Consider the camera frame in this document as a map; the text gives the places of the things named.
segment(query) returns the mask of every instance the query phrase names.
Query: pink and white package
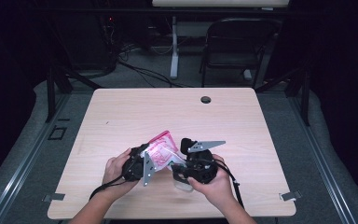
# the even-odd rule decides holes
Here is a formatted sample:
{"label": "pink and white package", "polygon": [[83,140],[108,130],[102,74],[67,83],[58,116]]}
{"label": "pink and white package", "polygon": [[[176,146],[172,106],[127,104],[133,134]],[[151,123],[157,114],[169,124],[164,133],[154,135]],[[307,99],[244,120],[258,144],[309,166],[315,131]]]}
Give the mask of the pink and white package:
{"label": "pink and white package", "polygon": [[142,152],[141,157],[145,156],[146,151],[148,152],[150,159],[155,165],[155,172],[162,170],[172,162],[186,163],[185,160],[177,154],[180,151],[173,142],[169,131],[165,131],[154,137],[148,144],[149,147]]}

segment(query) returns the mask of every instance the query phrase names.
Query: table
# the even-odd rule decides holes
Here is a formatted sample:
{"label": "table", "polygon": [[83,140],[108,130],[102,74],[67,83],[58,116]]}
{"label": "table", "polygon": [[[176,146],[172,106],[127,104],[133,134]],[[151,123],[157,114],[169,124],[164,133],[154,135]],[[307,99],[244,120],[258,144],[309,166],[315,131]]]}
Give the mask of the table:
{"label": "table", "polygon": [[[287,7],[289,0],[153,0],[153,7],[260,7],[272,10],[274,7]],[[172,17],[172,62],[170,78],[178,76],[179,54],[177,48],[177,26],[176,17]],[[209,26],[197,26],[197,29],[206,30]]]}
{"label": "table", "polygon": [[[210,97],[203,103],[200,98]],[[241,183],[241,197],[253,217],[288,217],[296,212],[255,91],[250,88],[99,89],[94,92],[62,173],[48,217],[72,218],[101,185],[106,161],[128,147],[138,147],[163,131],[179,147],[184,137],[224,140],[211,149],[222,156]],[[105,218],[222,217],[196,191],[173,185],[172,172],[154,174],[117,200]]]}

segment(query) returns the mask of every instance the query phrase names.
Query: gray carpet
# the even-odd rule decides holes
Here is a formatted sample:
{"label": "gray carpet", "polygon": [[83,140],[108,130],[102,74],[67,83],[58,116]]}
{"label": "gray carpet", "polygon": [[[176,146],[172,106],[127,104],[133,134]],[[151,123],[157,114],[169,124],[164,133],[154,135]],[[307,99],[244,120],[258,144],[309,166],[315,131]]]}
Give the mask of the gray carpet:
{"label": "gray carpet", "polygon": [[[200,45],[197,41],[187,41],[189,41],[187,45],[183,46],[180,51],[179,78],[174,82],[183,86],[199,87]],[[128,57],[122,56],[123,59],[128,59],[127,63],[131,65],[159,72],[166,77],[169,76],[171,53],[157,54],[152,50],[148,52],[135,50],[130,52]],[[238,72],[229,72],[229,74],[231,76],[224,80],[217,74],[211,75],[208,82],[216,87],[220,87],[222,82],[238,80],[241,85],[247,84]],[[117,69],[109,76],[96,77],[93,81],[107,88],[169,87],[168,84],[153,78],[145,77],[145,79],[147,82],[136,72],[118,65]],[[50,124],[44,123],[47,117],[46,83],[35,88],[37,102],[33,115],[0,169],[0,197],[23,159],[35,147],[40,147],[40,151],[34,155],[35,161],[30,164],[32,169],[30,173],[25,174],[26,179],[20,186],[17,196],[9,202],[11,204],[7,206],[7,210],[1,211],[3,213],[0,216],[0,223],[58,223],[57,220],[47,218],[49,204],[42,202],[42,198],[55,191],[92,94],[90,88],[84,84],[76,80],[71,81],[76,90],[71,95],[57,94],[57,100],[62,99],[59,102],[62,105],[60,107],[62,110]],[[296,214],[292,217],[281,217],[279,222],[342,223],[315,164],[311,144],[303,131],[301,120],[296,117],[297,110],[293,109],[291,105],[293,99],[286,98],[281,87],[257,96],[289,188],[300,190],[303,194],[303,198],[296,202]],[[320,112],[318,100],[313,94],[310,98],[310,124],[358,223],[358,188],[328,141],[328,131]],[[62,140],[48,140],[48,135],[54,126],[66,128]],[[42,136],[43,141],[36,143],[39,136]],[[256,221],[258,223],[275,223],[272,217],[257,217]]]}

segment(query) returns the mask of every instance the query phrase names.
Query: forearm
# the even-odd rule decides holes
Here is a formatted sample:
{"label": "forearm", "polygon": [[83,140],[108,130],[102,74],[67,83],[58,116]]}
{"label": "forearm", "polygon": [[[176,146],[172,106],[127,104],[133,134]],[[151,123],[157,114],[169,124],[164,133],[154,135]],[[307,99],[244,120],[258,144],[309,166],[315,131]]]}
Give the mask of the forearm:
{"label": "forearm", "polygon": [[255,224],[251,216],[236,201],[219,209],[230,224]]}
{"label": "forearm", "polygon": [[95,223],[100,224],[109,207],[115,201],[99,192],[80,210],[79,213],[69,222],[71,224]]}

